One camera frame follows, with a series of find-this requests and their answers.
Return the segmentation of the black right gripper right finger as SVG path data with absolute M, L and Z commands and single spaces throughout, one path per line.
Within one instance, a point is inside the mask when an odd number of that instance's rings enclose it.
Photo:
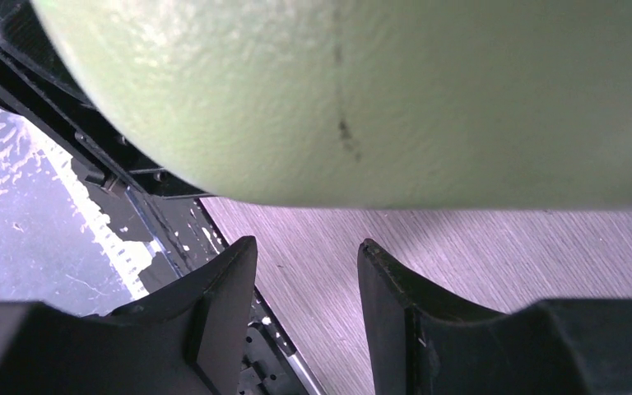
M 503 315 L 428 280 L 372 239 L 365 239 L 359 247 L 357 271 L 377 394 L 418 393 L 421 357 L 417 352 L 432 346 L 421 328 L 422 316 L 447 328 Z

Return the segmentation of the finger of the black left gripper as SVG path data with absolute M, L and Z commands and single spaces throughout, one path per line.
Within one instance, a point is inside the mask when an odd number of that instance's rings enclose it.
M 83 167 L 84 182 L 161 198 L 204 198 L 142 154 L 92 104 L 64 66 L 28 1 L 0 1 L 0 109 L 20 115 Z

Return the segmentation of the green ribbed hard-shell suitcase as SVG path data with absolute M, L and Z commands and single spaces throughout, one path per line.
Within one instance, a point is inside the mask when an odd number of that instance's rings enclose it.
M 632 1 L 36 1 L 137 149 L 282 207 L 632 208 Z

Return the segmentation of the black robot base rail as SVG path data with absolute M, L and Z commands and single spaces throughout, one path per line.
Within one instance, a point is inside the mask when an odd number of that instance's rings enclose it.
M 137 300 L 199 269 L 229 244 L 207 209 L 193 198 L 166 200 L 125 185 L 95 186 L 103 176 L 71 161 L 75 189 L 94 218 L 104 251 Z M 322 394 L 323 386 L 304 362 L 259 290 L 250 303 L 238 394 Z

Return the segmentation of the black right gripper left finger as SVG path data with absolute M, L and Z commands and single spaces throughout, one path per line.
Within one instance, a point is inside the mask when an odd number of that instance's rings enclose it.
M 249 322 L 257 242 L 244 236 L 209 263 L 117 308 L 126 326 L 112 361 L 142 394 L 233 394 Z

